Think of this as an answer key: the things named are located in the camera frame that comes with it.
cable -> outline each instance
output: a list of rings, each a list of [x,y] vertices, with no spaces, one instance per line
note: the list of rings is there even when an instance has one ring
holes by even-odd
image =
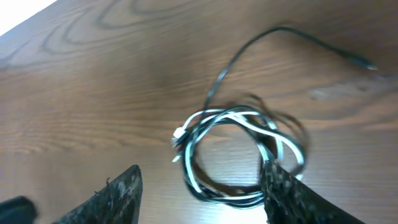
[[[234,195],[228,195],[225,192],[221,192],[220,190],[216,190],[214,187],[205,184],[204,181],[195,175],[193,171],[193,161],[195,159],[195,150],[197,144],[213,126],[222,124],[235,124],[244,130],[253,139],[260,151],[262,158],[260,172],[262,172],[264,168],[265,161],[283,158],[283,143],[286,144],[291,148],[291,150],[293,150],[293,153],[297,159],[297,167],[290,173],[296,176],[296,178],[299,180],[302,177],[301,171],[305,165],[303,145],[295,141],[287,134],[280,132],[273,120],[274,116],[272,114],[267,114],[265,111],[260,111],[248,105],[219,109],[208,108],[212,97],[221,84],[222,79],[224,79],[226,74],[232,69],[233,65],[244,53],[244,51],[250,45],[255,43],[255,41],[278,30],[297,34],[318,44],[319,46],[326,48],[327,50],[333,51],[334,53],[360,67],[370,70],[377,69],[368,59],[360,55],[339,49],[325,43],[320,39],[315,38],[314,36],[289,27],[271,28],[249,40],[238,50],[234,57],[229,61],[227,67],[218,75],[213,87],[207,94],[203,109],[191,115],[191,117],[186,120],[183,126],[175,130],[173,135],[173,147],[178,147],[177,156],[174,158],[173,162],[177,162],[179,159],[182,159],[182,169],[185,184],[190,193],[202,202],[223,203],[234,208],[253,208],[264,204],[264,192],[261,191],[259,185],[244,192],[236,191]],[[190,123],[192,123],[193,120],[198,116],[199,120],[190,126]],[[266,142],[269,139],[273,139],[275,142],[277,149],[276,158],[267,147]]]

black object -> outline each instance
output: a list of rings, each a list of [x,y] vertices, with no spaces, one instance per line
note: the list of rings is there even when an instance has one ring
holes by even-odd
[[[36,217],[36,208],[26,197],[19,196],[0,203],[0,224],[31,224]]]
[[[106,187],[54,223],[137,224],[142,196],[139,166],[133,165]]]
[[[261,187],[269,224],[363,223],[309,189],[276,161],[267,161],[264,168]]]

wood grain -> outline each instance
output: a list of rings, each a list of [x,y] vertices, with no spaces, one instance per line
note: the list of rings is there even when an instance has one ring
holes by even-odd
[[[396,223],[396,89],[328,101],[308,93],[394,75],[397,10],[393,0],[58,0],[0,37],[0,199],[27,195],[49,223],[138,164],[140,223],[264,223],[261,208],[194,200],[170,162],[170,137],[245,41],[287,24],[380,70],[276,33],[244,54],[215,103],[249,92],[295,116],[312,142],[303,181],[364,222]],[[255,182],[258,154],[238,129],[216,128],[201,153],[215,180]]]

wooden table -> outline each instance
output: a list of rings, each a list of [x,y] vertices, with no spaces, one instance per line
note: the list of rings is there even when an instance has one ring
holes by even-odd
[[[0,200],[27,195],[49,223],[138,164],[140,223],[265,223],[262,208],[196,201],[170,138],[245,41],[287,24],[380,70],[280,32],[249,49],[214,104],[252,93],[295,116],[312,143],[303,182],[364,222],[396,223],[397,10],[393,0],[58,0],[0,37]],[[258,152],[238,128],[215,128],[200,155],[219,182],[256,182]]]

cord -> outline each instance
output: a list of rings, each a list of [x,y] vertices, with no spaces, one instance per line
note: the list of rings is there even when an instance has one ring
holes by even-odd
[[[195,150],[197,144],[206,135],[206,133],[213,127],[222,124],[235,124],[244,130],[256,143],[260,154],[261,154],[261,166],[260,172],[264,168],[265,161],[269,160],[281,160],[284,155],[283,143],[286,144],[296,156],[297,166],[290,173],[294,175],[298,180],[302,178],[301,171],[305,165],[304,147],[302,144],[291,138],[285,133],[278,130],[276,123],[273,118],[274,115],[260,111],[252,106],[239,105],[231,108],[217,108],[209,109],[209,105],[212,97],[219,88],[222,79],[232,69],[238,58],[244,53],[244,51],[255,41],[262,37],[275,32],[275,31],[286,31],[296,35],[299,35],[309,41],[318,44],[321,47],[331,50],[332,52],[340,55],[341,57],[349,60],[350,62],[369,70],[377,69],[368,59],[351,53],[349,51],[339,49],[324,41],[315,38],[312,35],[306,34],[302,31],[289,28],[289,27],[275,27],[271,28],[249,40],[244,44],[234,57],[229,61],[227,67],[221,71],[216,79],[213,87],[209,90],[204,107],[201,111],[197,111],[191,117],[189,117],[183,126],[177,128],[173,134],[173,147],[178,147],[177,155],[173,162],[177,162],[182,159],[182,169],[185,184],[190,193],[206,203],[223,203],[234,208],[254,208],[264,204],[264,192],[260,186],[250,188],[247,191],[236,191],[234,195],[228,195],[225,192],[214,189],[214,187],[206,185],[193,171],[193,161],[195,159]],[[193,120],[199,117],[199,120],[190,126]],[[277,157],[271,153],[267,147],[267,140],[273,139],[277,149]]]

